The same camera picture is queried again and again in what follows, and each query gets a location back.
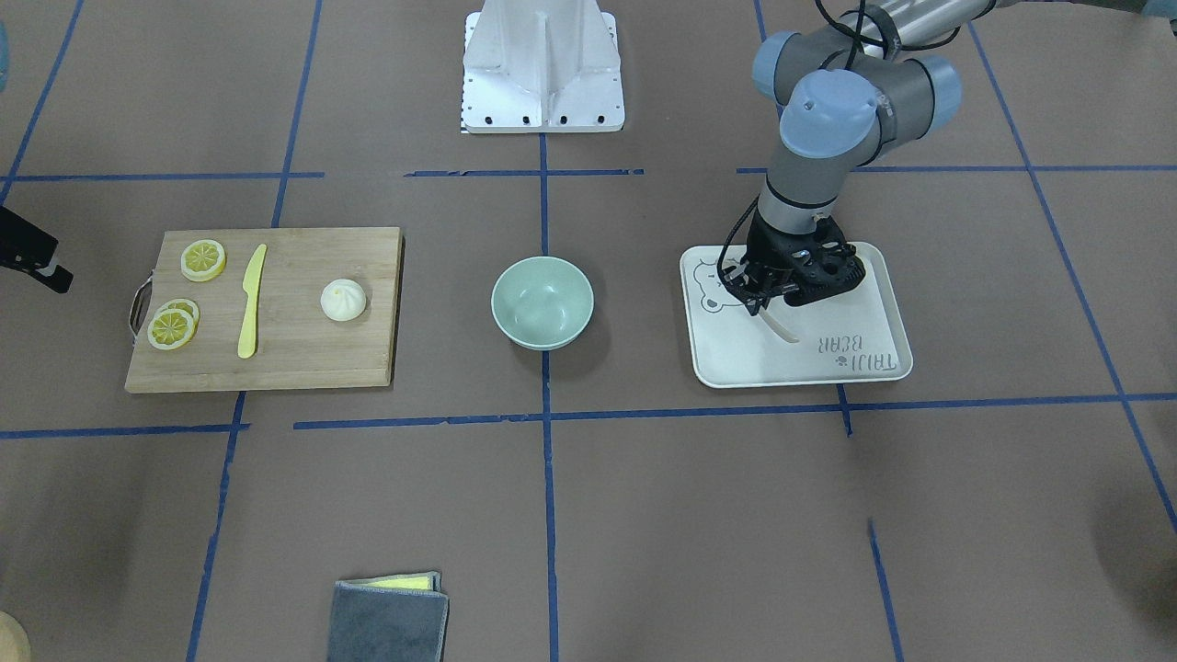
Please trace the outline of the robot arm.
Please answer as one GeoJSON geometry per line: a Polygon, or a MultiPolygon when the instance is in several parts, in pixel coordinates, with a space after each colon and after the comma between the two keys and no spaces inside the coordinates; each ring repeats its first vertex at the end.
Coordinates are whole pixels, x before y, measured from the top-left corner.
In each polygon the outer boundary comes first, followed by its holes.
{"type": "Polygon", "coordinates": [[[955,117],[962,82],[932,49],[996,1],[862,1],[824,26],[769,37],[757,51],[754,87],[782,110],[779,146],[760,196],[739,225],[747,247],[722,286],[765,315],[847,293],[866,267],[833,218],[853,168],[924,138],[955,117]]]}

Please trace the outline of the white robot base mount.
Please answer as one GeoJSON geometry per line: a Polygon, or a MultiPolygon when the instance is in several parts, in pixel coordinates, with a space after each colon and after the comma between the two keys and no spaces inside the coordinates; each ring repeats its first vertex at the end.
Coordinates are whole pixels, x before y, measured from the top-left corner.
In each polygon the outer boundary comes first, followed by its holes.
{"type": "Polygon", "coordinates": [[[621,131],[621,44],[596,1],[486,1],[463,27],[470,134],[621,131]]]}

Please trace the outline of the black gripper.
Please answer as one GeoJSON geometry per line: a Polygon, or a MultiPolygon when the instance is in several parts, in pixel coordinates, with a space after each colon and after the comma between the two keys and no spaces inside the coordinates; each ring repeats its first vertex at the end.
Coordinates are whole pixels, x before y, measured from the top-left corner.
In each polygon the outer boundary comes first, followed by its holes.
{"type": "Polygon", "coordinates": [[[743,265],[718,267],[720,285],[756,317],[782,299],[799,307],[857,289],[866,267],[833,218],[822,217],[810,234],[787,234],[753,214],[743,265]]]}

